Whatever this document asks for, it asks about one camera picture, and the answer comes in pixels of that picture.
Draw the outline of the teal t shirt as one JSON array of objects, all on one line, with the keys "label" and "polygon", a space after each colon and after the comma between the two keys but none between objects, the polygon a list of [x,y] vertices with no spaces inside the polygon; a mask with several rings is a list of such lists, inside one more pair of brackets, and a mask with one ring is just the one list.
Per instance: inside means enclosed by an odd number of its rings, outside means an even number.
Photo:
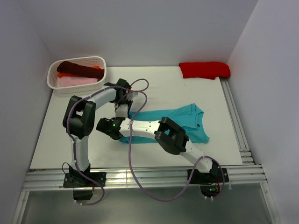
[{"label": "teal t shirt", "polygon": [[135,119],[139,121],[157,121],[162,117],[168,117],[186,131],[186,135],[192,143],[206,144],[210,138],[203,127],[203,116],[204,112],[193,103],[178,109],[139,112]]}]

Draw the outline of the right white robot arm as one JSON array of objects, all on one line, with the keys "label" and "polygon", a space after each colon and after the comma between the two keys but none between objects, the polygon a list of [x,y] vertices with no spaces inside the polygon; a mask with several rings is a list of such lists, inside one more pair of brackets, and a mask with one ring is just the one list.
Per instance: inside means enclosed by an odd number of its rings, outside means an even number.
[{"label": "right white robot arm", "polygon": [[212,182],[218,177],[219,166],[216,162],[196,148],[186,131],[168,117],[162,117],[157,121],[138,121],[123,117],[102,118],[96,130],[114,140],[126,137],[130,146],[134,137],[154,139],[165,152],[180,155],[196,165],[196,169],[207,182]]}]

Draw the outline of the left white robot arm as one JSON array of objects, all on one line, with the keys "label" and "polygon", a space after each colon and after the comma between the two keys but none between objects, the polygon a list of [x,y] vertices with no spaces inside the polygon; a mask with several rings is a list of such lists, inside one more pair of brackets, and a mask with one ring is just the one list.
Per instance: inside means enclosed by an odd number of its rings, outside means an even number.
[{"label": "left white robot arm", "polygon": [[63,127],[65,127],[72,144],[72,161],[69,173],[79,186],[90,183],[90,162],[88,159],[88,138],[94,128],[96,110],[106,103],[115,105],[115,117],[100,119],[97,130],[114,140],[122,138],[121,122],[128,117],[133,100],[129,99],[131,85],[124,79],[117,83],[106,83],[103,87],[86,96],[72,96],[68,103]]}]

